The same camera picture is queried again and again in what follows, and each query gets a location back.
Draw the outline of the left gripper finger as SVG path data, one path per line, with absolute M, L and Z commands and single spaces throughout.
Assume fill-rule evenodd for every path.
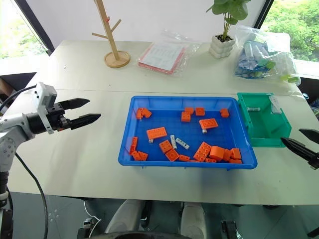
M 80 108 L 83 105 L 89 103 L 90 100 L 84 98 L 74 98 L 70 100 L 61 101 L 59 104 L 64 110 Z
M 70 121 L 70 129 L 74 130 L 94 123 L 101 117 L 101 114 L 86 114 Z

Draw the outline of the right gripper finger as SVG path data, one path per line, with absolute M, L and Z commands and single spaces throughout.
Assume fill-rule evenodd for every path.
M 298 155 L 310 165 L 313 170 L 319 168 L 319 153 L 306 148 L 303 144 L 292 138 L 281 137 L 282 143 L 294 154 Z
M 319 131 L 315 129 L 301 128 L 299 131 L 309 140 L 319 144 Z

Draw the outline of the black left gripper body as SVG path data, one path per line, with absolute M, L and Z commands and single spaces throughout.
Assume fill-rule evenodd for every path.
M 62 131 L 71 127 L 70 119 L 64 116 L 65 111 L 69 109 L 71 109 L 70 102 L 57 102 L 47 109 L 47 119 L 53 130 Z

